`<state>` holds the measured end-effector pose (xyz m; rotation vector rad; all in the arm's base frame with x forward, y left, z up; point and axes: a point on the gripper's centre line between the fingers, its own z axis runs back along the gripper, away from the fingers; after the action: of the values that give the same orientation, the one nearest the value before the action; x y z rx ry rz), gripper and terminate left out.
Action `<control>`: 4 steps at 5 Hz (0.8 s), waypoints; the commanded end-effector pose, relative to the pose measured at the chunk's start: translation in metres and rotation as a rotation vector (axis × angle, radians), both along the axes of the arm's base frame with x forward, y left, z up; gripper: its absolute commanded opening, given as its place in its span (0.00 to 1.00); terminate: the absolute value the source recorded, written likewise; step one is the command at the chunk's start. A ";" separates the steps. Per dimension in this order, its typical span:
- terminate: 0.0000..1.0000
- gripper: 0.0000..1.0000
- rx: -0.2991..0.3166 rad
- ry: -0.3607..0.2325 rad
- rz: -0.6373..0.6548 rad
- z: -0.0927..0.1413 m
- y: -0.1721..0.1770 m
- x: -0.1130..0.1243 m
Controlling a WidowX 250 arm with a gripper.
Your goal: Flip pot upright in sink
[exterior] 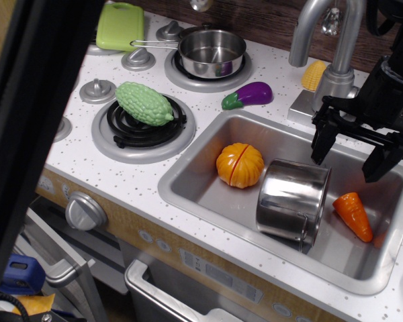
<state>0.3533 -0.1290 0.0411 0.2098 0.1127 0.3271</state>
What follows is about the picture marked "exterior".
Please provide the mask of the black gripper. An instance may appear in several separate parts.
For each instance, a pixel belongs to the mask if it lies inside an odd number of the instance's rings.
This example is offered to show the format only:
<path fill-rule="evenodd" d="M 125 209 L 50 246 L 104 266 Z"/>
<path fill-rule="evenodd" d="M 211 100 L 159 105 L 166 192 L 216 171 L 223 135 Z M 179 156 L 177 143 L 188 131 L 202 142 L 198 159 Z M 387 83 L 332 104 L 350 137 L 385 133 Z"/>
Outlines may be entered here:
<path fill-rule="evenodd" d="M 312 161 L 321 165 L 337 135 L 375 146 L 363 165 L 366 182 L 377 182 L 403 160 L 403 76 L 384 56 L 352 99 L 325 96 L 312 123 Z"/>

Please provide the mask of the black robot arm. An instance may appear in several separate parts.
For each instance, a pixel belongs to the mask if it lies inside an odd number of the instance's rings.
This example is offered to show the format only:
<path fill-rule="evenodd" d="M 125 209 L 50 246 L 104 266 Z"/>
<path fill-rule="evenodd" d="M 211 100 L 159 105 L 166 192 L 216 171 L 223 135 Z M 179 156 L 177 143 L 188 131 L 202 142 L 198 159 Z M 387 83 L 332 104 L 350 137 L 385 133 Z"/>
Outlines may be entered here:
<path fill-rule="evenodd" d="M 340 133 L 371 144 L 362 171 L 366 182 L 376 182 L 403 160 L 403 1 L 369 1 L 366 22 L 375 36 L 400 24 L 392 53 L 378 60 L 356 97 L 323 97 L 312 119 L 311 158 L 322 164 Z"/>

